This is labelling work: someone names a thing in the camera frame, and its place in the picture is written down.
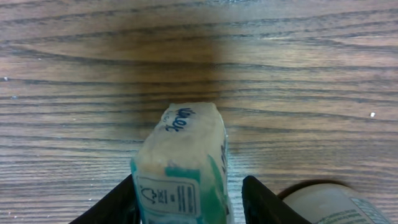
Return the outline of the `teal Kleenex tissue pack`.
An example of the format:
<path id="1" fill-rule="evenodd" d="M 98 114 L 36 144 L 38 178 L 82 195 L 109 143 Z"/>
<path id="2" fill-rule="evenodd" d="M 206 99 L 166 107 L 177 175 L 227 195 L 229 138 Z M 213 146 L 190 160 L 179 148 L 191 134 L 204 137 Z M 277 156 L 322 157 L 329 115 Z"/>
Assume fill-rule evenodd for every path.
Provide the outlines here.
<path id="1" fill-rule="evenodd" d="M 131 160 L 143 223 L 233 223 L 228 136 L 214 103 L 171 104 Z"/>

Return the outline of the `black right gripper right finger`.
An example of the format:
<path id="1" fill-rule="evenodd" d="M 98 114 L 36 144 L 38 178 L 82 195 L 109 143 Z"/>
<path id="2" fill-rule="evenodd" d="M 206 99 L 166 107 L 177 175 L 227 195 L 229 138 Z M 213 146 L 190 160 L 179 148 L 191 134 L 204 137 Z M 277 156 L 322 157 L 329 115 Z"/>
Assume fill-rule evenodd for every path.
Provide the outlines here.
<path id="1" fill-rule="evenodd" d="M 242 200 L 246 224 L 311 224 L 252 175 L 243 179 Z"/>

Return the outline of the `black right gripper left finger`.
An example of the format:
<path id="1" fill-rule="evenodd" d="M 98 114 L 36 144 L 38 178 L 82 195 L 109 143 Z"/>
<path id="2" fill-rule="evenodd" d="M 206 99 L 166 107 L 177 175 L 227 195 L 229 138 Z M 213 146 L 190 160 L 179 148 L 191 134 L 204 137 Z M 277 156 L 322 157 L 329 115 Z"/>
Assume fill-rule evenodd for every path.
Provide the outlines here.
<path id="1" fill-rule="evenodd" d="M 70 224 L 140 224 L 132 175 Z"/>

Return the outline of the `green lid jar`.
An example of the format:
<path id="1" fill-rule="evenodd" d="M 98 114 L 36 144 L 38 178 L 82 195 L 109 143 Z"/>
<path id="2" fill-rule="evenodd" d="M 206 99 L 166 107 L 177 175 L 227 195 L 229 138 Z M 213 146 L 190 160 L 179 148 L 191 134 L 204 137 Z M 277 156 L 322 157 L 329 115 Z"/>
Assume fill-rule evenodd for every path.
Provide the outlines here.
<path id="1" fill-rule="evenodd" d="M 378 208 L 351 187 L 337 183 L 296 185 L 281 195 L 310 223 L 391 224 Z"/>

